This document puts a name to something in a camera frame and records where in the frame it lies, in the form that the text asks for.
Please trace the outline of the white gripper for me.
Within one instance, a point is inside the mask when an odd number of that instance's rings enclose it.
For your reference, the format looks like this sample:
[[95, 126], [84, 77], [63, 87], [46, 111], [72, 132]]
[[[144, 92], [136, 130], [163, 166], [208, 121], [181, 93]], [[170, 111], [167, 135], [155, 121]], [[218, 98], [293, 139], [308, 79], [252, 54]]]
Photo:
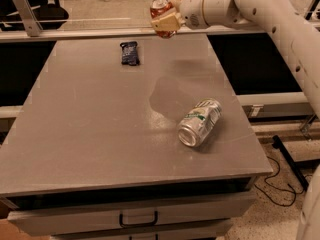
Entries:
[[151, 21], [155, 31], [178, 31], [185, 24], [190, 29], [206, 29], [208, 24], [203, 13], [204, 0], [169, 0], [180, 13], [161, 15]]

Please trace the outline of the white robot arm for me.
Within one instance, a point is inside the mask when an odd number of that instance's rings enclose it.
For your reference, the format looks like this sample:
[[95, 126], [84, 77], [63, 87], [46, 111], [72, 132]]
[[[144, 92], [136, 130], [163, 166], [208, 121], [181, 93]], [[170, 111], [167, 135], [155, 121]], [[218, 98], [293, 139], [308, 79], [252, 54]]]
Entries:
[[289, 0], [152, 0], [150, 14], [151, 26], [159, 35], [172, 35], [183, 26], [259, 27], [269, 35], [320, 117], [320, 32]]

